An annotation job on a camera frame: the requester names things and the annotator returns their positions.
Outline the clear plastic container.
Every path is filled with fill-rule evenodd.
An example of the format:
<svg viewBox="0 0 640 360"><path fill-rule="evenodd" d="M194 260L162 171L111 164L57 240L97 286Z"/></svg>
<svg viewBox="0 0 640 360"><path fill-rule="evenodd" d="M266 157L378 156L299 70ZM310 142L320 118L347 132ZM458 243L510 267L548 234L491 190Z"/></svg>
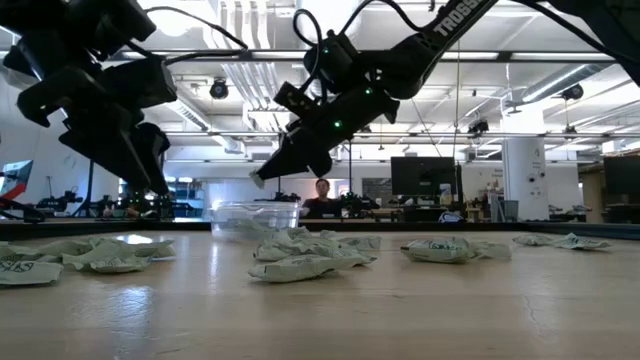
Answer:
<svg viewBox="0 0 640 360"><path fill-rule="evenodd" d="M209 210L213 236L232 242L287 239L288 230L298 227L299 216L297 202L216 202Z"/></svg>

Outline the white round column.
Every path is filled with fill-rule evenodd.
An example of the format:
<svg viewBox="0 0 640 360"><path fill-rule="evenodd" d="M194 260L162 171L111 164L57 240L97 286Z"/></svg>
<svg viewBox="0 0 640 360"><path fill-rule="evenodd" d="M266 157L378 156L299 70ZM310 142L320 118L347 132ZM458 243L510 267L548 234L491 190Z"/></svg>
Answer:
<svg viewBox="0 0 640 360"><path fill-rule="evenodd" d="M518 202L518 219L549 219L543 111L512 110L503 115L503 183L505 199Z"/></svg>

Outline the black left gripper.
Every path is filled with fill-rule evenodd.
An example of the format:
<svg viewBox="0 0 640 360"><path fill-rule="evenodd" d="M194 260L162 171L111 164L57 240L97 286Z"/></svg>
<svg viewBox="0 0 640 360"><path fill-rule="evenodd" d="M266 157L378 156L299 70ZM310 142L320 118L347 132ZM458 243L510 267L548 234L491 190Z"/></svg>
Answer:
<svg viewBox="0 0 640 360"><path fill-rule="evenodd" d="M142 123L144 108L126 107L110 95L99 82L103 72L94 78L66 66L22 91L18 109L44 127L51 113L64 111L62 144L134 187L166 195L160 161L170 147L166 134L153 123Z"/></svg>

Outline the silver ceiling duct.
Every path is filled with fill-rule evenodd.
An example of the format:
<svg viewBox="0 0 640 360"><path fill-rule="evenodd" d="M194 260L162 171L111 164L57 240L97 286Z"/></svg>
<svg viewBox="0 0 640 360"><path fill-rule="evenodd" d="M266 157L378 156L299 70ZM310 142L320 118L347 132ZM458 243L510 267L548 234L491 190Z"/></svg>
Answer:
<svg viewBox="0 0 640 360"><path fill-rule="evenodd" d="M567 65L560 70L545 77L541 81L527 87L517 101L518 105L535 103L560 93L581 81L596 75L611 64L589 63L580 65Z"/></svg>

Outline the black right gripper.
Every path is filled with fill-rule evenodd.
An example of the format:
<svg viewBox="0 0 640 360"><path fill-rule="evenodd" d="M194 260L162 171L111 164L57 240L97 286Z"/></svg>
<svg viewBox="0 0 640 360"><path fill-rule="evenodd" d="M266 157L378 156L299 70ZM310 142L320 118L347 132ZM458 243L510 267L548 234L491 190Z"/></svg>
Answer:
<svg viewBox="0 0 640 360"><path fill-rule="evenodd" d="M280 148L256 170L262 180L312 172L316 177L332 169L329 150L376 120L385 117L394 123L400 102L373 85L361 85L337 96L332 102L299 119L280 142Z"/></svg>

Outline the person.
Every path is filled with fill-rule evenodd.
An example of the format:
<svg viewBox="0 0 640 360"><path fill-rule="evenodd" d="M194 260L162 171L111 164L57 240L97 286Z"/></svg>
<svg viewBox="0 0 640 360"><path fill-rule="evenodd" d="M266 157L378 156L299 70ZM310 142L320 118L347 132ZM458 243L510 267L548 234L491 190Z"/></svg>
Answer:
<svg viewBox="0 0 640 360"><path fill-rule="evenodd" d="M315 189L317 196L304 201L301 216L310 219L340 218L340 202L328 197L330 183L320 178L315 183Z"/></svg>

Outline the black aluminium table frame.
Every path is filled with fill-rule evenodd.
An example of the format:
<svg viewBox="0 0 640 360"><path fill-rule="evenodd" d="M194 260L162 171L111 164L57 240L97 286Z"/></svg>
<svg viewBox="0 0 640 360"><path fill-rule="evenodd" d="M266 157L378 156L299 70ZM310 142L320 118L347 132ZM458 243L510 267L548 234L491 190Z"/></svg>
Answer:
<svg viewBox="0 0 640 360"><path fill-rule="evenodd" d="M521 223L401 223L370 222L365 220L321 221L303 223L311 231L332 230L338 232L536 232L563 235L640 241L640 225L588 224L562 222ZM93 221L87 219L57 219L55 221L28 224L19 221L0 221L0 240L26 240L59 236L77 236L100 233L133 231L209 231L211 225L199 219L178 221Z"/></svg>

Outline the black metal stand frame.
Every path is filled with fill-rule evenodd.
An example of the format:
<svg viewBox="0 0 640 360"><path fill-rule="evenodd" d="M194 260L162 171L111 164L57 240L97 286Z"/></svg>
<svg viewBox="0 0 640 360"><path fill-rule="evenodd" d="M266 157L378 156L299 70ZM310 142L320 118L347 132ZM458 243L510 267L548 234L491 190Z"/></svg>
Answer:
<svg viewBox="0 0 640 360"><path fill-rule="evenodd" d="M87 183L87 194L85 201L85 217L90 218L91 215L91 204L92 204L92 195L93 195L93 183L94 183L94 170L95 170L95 162L90 160L89 163L89 175L88 175L88 183Z"/></svg>

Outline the red blue display screen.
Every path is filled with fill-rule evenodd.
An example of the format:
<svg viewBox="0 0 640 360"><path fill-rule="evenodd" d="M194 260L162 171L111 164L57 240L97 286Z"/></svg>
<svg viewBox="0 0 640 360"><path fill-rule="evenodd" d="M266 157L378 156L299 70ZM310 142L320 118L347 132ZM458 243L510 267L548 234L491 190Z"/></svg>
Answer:
<svg viewBox="0 0 640 360"><path fill-rule="evenodd" d="M0 198L14 200L26 191L33 167L32 160L7 163L0 171Z"/></svg>

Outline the wooden cabinet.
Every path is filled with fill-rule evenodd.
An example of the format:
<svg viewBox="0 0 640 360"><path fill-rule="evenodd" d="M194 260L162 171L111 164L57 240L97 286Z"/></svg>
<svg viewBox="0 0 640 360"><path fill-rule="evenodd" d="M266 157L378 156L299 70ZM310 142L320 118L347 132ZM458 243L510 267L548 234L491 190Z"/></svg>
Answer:
<svg viewBox="0 0 640 360"><path fill-rule="evenodd" d="M579 180L582 183L583 201L591 209L586 215L586 222L601 224L604 222L602 213L605 209L605 177L602 164L581 165Z"/></svg>

